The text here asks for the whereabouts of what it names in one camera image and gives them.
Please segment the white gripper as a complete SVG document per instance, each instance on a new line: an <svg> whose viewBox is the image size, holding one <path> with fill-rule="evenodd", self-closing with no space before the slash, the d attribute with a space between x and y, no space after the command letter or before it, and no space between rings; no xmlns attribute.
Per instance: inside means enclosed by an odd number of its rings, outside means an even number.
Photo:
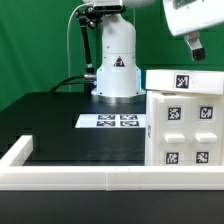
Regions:
<svg viewBox="0 0 224 224"><path fill-rule="evenodd" d="M204 60L206 51L198 31L224 23L224 0L163 0L163 7L171 34L186 34L192 60Z"/></svg>

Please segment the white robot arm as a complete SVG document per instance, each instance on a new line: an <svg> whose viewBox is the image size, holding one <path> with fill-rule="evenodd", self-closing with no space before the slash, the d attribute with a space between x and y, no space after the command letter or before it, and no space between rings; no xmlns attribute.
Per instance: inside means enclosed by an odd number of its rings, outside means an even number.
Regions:
<svg viewBox="0 0 224 224"><path fill-rule="evenodd" d="M136 65L136 30L122 14L156 0L82 0L91 28L102 26L102 64L96 72L92 96L104 102L123 103L143 98L140 69ZM162 0L169 31L183 35L192 59L203 60L205 48L199 32L224 23L224 0Z"/></svg>

